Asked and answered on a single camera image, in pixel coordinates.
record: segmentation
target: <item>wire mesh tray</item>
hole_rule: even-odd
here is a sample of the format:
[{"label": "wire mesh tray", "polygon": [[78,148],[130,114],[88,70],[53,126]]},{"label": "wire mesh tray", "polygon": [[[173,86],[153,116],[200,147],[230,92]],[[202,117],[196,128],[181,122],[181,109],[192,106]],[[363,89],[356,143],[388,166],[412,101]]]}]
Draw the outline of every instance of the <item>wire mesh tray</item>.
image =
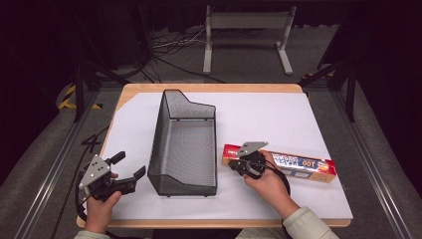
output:
[{"label": "wire mesh tray", "polygon": [[147,176],[158,195],[217,193],[215,107],[162,94]]}]

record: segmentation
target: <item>human hand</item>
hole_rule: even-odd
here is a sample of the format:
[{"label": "human hand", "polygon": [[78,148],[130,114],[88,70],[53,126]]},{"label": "human hand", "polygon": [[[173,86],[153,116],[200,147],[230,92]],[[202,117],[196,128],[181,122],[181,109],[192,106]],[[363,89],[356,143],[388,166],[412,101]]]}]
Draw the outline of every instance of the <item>human hand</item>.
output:
[{"label": "human hand", "polygon": [[[276,165],[273,155],[267,151],[261,151],[266,164],[270,167]],[[280,177],[272,170],[265,170],[260,179],[254,179],[244,174],[245,183],[255,189],[258,194],[272,205],[283,219],[286,219],[300,207],[290,197],[286,185]]]},{"label": "human hand", "polygon": [[[112,178],[117,178],[116,173],[111,174]],[[112,209],[121,198],[121,192],[116,191],[107,201],[95,200],[93,197],[87,199],[87,222],[85,230],[106,234],[106,229],[111,222]]]}]

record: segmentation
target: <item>gray floor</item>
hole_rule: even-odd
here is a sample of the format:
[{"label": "gray floor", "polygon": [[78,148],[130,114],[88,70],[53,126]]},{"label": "gray floor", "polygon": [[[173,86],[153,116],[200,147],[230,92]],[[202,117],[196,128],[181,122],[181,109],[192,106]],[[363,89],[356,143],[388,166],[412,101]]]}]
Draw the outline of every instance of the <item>gray floor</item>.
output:
[{"label": "gray floor", "polygon": [[[317,70],[316,65],[335,30],[335,26],[303,27],[292,30],[287,47],[294,70],[292,76],[284,74],[275,49],[274,44],[280,37],[279,33],[266,30],[258,36],[240,32],[214,34],[212,74],[209,77],[226,83],[297,83],[302,75]],[[165,55],[162,59],[200,74],[203,55],[204,44],[196,43],[174,55]],[[150,72],[150,76],[155,76],[152,79],[157,83],[159,81],[214,83],[209,78],[182,72],[160,61],[151,61],[145,70]],[[143,74],[138,74],[130,80],[134,83],[150,83]],[[304,90],[310,95],[317,123],[328,151],[335,160],[338,175],[344,184],[345,194],[354,216],[350,226],[334,228],[334,232],[340,238],[411,238],[411,236],[422,238],[422,228],[419,226],[422,221],[421,198],[401,170],[363,92],[357,88],[354,112],[356,122],[350,123],[345,119],[341,105],[344,93],[330,93],[324,87],[317,87],[323,84],[324,80],[321,80],[315,86]],[[64,143],[69,141],[69,132],[76,127],[73,123],[75,111],[61,110],[28,148],[0,188],[1,238],[13,238],[15,235],[25,235],[26,238],[51,237],[67,197],[68,188],[72,184],[72,177],[86,148],[81,142],[108,126],[120,92],[121,87],[108,83],[98,95],[93,95],[97,97],[95,102],[103,104],[104,107],[101,110],[90,110],[78,124],[80,130],[69,147],[63,170],[59,170],[57,181],[53,181],[52,186],[46,190],[45,195],[48,200],[36,210],[37,216],[32,219],[25,219],[25,216],[31,209],[34,210],[31,205],[37,193],[43,188],[58,155],[62,155],[66,149]],[[353,129],[357,129],[358,135],[361,136],[364,142],[363,149],[356,142]],[[101,147],[97,146],[93,153],[85,156],[83,162],[91,160],[93,154],[98,153],[100,149]],[[368,158],[376,165],[375,170],[368,167]],[[379,179],[373,179],[373,175],[377,173],[381,176],[381,187]],[[385,199],[383,196],[390,196],[390,199]],[[393,201],[395,204],[391,206],[385,201]],[[80,230],[76,225],[76,216],[72,191],[55,238],[73,238]],[[397,221],[403,221],[403,225],[406,226],[401,227],[401,234],[400,230],[396,229],[396,225],[400,224]],[[27,228],[29,228],[27,233],[22,233]],[[111,231],[122,236],[151,235],[151,230]]]}]

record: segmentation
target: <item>white surface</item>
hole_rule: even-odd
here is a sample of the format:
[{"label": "white surface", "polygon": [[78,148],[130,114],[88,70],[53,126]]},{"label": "white surface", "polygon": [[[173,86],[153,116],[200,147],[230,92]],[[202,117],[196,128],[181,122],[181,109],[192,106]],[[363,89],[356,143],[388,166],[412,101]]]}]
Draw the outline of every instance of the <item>white surface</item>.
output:
[{"label": "white surface", "polygon": [[[225,143],[267,141],[267,150],[330,158],[305,94],[185,93],[191,102],[216,107],[218,189],[216,196],[158,196],[146,174],[134,193],[121,198],[113,219],[278,219],[236,171],[221,165]],[[114,115],[103,158],[119,151],[112,166],[119,178],[148,167],[161,93],[140,93]],[[322,219],[351,219],[338,177],[331,183],[288,178],[292,197]]]}]

